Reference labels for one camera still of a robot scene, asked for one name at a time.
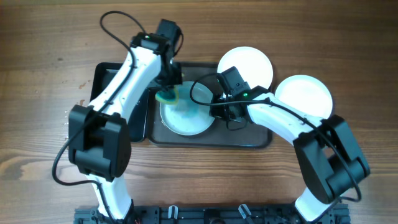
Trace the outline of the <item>green yellow sponge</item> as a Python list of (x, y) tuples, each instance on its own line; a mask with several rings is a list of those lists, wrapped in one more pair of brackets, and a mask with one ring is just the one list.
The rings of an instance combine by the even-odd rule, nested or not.
[(165, 105), (175, 105), (178, 103), (178, 88), (182, 84), (184, 74), (176, 73), (164, 80), (160, 87), (156, 89), (155, 99)]

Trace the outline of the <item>white plate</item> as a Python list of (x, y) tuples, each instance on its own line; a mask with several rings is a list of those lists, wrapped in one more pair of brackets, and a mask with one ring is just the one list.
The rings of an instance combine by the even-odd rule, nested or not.
[(329, 89), (320, 80), (308, 75), (286, 78), (278, 85), (275, 97), (312, 116), (327, 119), (333, 111), (333, 98)]
[(251, 88), (261, 86), (269, 89), (274, 72), (271, 61), (260, 50), (253, 47), (236, 47), (224, 54), (218, 63), (217, 72), (236, 67), (243, 80)]
[(206, 131), (214, 122), (210, 107), (199, 105), (190, 98), (193, 81), (185, 81), (178, 86), (179, 99), (174, 105), (160, 104), (160, 117), (163, 124), (172, 132), (193, 136)]

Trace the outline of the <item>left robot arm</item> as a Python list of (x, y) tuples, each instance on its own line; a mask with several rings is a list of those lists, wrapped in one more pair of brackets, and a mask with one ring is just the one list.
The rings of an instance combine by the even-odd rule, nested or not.
[(141, 96), (153, 88), (167, 102), (178, 99), (182, 73), (172, 60), (183, 34), (175, 22), (161, 20), (154, 33), (142, 30), (127, 45), (127, 57), (105, 89), (87, 107), (69, 115), (69, 161), (86, 175), (99, 201), (77, 209), (75, 223), (135, 223), (134, 202), (124, 180), (131, 156), (128, 122)]

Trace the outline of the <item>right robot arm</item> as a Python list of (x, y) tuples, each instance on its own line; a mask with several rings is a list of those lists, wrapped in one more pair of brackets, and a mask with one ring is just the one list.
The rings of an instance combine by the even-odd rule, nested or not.
[(234, 118), (244, 118), (279, 135), (295, 149), (306, 188), (295, 209), (314, 222), (342, 200), (360, 202), (359, 183), (370, 167), (348, 123), (340, 116), (305, 114), (278, 100), (268, 89), (250, 88), (236, 67), (216, 74), (225, 99), (211, 108), (231, 108)]

